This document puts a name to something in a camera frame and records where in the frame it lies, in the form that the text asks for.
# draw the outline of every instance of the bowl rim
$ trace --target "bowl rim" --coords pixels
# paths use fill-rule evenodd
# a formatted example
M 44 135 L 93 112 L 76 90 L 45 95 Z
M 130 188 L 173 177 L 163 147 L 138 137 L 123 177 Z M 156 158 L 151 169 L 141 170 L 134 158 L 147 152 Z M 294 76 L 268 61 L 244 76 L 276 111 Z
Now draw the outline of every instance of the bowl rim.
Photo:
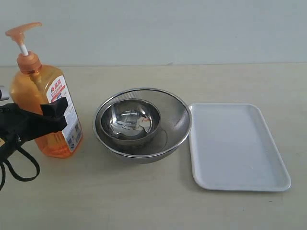
M 120 95 L 123 95 L 125 93 L 128 93 L 128 92 L 133 92 L 133 91 L 142 91 L 142 90 L 149 90 L 149 91 L 157 91 L 157 92 L 162 92 L 162 93 L 166 93 L 172 97 L 174 97 L 175 99 L 177 99 L 178 101 L 180 101 L 183 106 L 185 107 L 188 115 L 189 115 L 189 127 L 185 133 L 185 135 L 183 136 L 183 138 L 176 143 L 176 145 L 162 151 L 162 152 L 158 152 L 158 153 L 154 153 L 154 154 L 149 154 L 149 155 L 132 155 L 132 154 L 127 154 L 127 153 L 124 153 L 124 152 L 120 152 L 120 151 L 117 151 L 111 147 L 109 147 L 105 142 L 102 141 L 102 139 L 99 137 L 98 133 L 97 133 L 97 130 L 96 130 L 96 119 L 97 119 L 97 115 L 98 113 L 100 112 L 101 108 L 106 104 L 108 103 L 109 101 L 111 101 L 112 99 L 120 96 Z M 121 91 L 119 93 L 116 93 L 114 94 L 113 96 L 109 97 L 107 100 L 105 100 L 96 110 L 95 114 L 94 114 L 94 118 L 93 118 L 93 132 L 96 136 L 96 138 L 99 140 L 100 143 L 102 143 L 107 149 L 109 149 L 110 151 L 112 151 L 113 153 L 116 153 L 120 156 L 124 156 L 124 157 L 128 157 L 128 158 L 151 158 L 151 157 L 157 157 L 157 156 L 160 156 L 160 155 L 164 155 L 170 151 L 174 151 L 176 148 L 178 148 L 179 145 L 181 145 L 188 137 L 190 131 L 191 131 L 191 128 L 192 128 L 192 114 L 191 114 L 191 111 L 189 109 L 189 107 L 187 106 L 187 104 L 181 100 L 178 96 L 172 94 L 171 92 L 168 92 L 168 91 L 165 91 L 165 90 L 161 90 L 161 89 L 157 89 L 157 88 L 133 88 L 133 89 L 129 89 L 129 90 L 124 90 L 124 91 Z
M 102 122 L 101 122 L 101 119 L 102 119 L 102 116 L 105 114 L 105 112 L 113 105 L 115 105 L 116 103 L 120 103 L 120 102 L 123 102 L 123 101 L 130 101 L 130 100 L 135 100 L 135 101 L 142 101 L 142 102 L 145 102 L 145 103 L 148 103 L 149 105 L 151 105 L 155 110 L 156 112 L 159 114 L 159 122 L 158 124 L 156 125 L 156 127 L 152 130 L 152 132 L 150 132 L 148 135 L 142 137 L 142 138 L 139 138 L 139 139 L 135 139 L 135 140 L 121 140 L 121 139 L 118 139 L 118 138 L 115 138 L 111 135 L 109 135 L 105 129 L 103 128 L 102 126 Z M 123 99 L 123 100 L 119 100 L 119 101 L 116 101 L 112 104 L 110 104 L 105 110 L 103 110 L 101 116 L 99 116 L 99 125 L 101 127 L 101 130 L 104 132 L 105 135 L 107 135 L 109 138 L 111 139 L 114 139 L 114 140 L 119 140 L 120 142 L 122 143 L 132 143 L 132 142 L 136 142 L 136 141 L 140 141 L 140 140 L 145 140 L 145 139 L 148 139 L 150 138 L 157 130 L 158 128 L 160 127 L 160 124 L 161 124 L 161 114 L 160 114 L 160 111 L 158 110 L 157 106 L 155 106 L 153 103 L 147 101 L 147 100 L 144 100 L 144 99 L 138 99 L 138 98 L 126 98 L 126 99 Z

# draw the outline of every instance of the large steel bowl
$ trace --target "large steel bowl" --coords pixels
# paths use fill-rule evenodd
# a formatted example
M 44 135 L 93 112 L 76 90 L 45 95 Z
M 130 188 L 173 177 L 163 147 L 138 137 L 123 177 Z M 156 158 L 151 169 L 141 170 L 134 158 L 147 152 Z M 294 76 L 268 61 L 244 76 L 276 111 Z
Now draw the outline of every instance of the large steel bowl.
M 141 99 L 156 106 L 160 112 L 160 127 L 154 138 L 135 149 L 122 149 L 102 131 L 101 118 L 104 111 L 112 104 L 124 99 Z M 138 88 L 120 92 L 97 109 L 93 130 L 98 140 L 117 157 L 136 163 L 158 161 L 172 152 L 188 137 L 192 126 L 192 115 L 189 107 L 172 93 L 153 88 Z

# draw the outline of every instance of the white wall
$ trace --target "white wall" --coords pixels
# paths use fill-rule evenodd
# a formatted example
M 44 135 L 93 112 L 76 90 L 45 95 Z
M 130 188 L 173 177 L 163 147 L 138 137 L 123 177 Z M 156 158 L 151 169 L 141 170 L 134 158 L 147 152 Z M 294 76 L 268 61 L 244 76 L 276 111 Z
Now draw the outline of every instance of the white wall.
M 0 65 L 19 49 L 4 35 L 41 21 L 26 45 L 54 65 L 307 61 L 306 0 L 2 0 Z

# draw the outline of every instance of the bottle label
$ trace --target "bottle label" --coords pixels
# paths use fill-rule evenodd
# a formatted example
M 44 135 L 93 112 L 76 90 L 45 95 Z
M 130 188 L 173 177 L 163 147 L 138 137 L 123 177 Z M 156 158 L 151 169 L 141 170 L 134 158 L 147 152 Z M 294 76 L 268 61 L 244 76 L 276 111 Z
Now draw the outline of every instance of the bottle label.
M 47 98 L 50 103 L 61 97 L 66 97 L 68 102 L 68 107 L 64 113 L 67 126 L 62 130 L 62 133 L 72 152 L 77 147 L 82 137 L 82 131 L 75 107 L 72 103 L 71 95 L 69 94 L 68 87 L 63 75 L 58 76 L 52 82 L 47 91 Z

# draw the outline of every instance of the orange pump head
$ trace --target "orange pump head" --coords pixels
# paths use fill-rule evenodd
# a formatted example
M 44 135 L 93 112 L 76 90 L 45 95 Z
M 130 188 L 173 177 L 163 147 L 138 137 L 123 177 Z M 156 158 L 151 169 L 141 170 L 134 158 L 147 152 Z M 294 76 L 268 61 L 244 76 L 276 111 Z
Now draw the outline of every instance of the orange pump head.
M 21 50 L 21 54 L 19 54 L 17 58 L 17 63 L 20 71 L 23 73 L 33 72 L 42 65 L 38 59 L 38 56 L 35 53 L 28 51 L 24 45 L 24 31 L 41 25 L 42 23 L 28 23 L 17 26 L 5 32 L 5 35 L 11 37 L 12 40 L 18 44 Z

